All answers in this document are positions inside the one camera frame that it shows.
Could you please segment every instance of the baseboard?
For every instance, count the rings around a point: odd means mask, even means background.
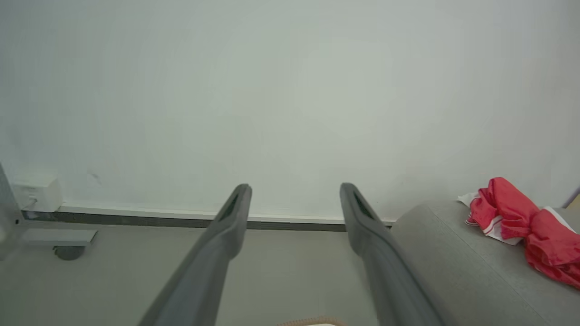
[[[176,209],[151,209],[151,208],[128,208],[128,207],[103,207],[97,205],[76,204],[65,202],[58,210],[65,213],[82,213],[97,215],[138,216],[144,218],[169,218],[189,220],[212,220],[216,214],[213,212],[181,211]],[[344,224],[342,216],[294,216],[294,215],[261,215],[250,214],[249,222],[269,223],[307,223],[307,224]],[[393,225],[395,220],[383,219],[386,226]]]

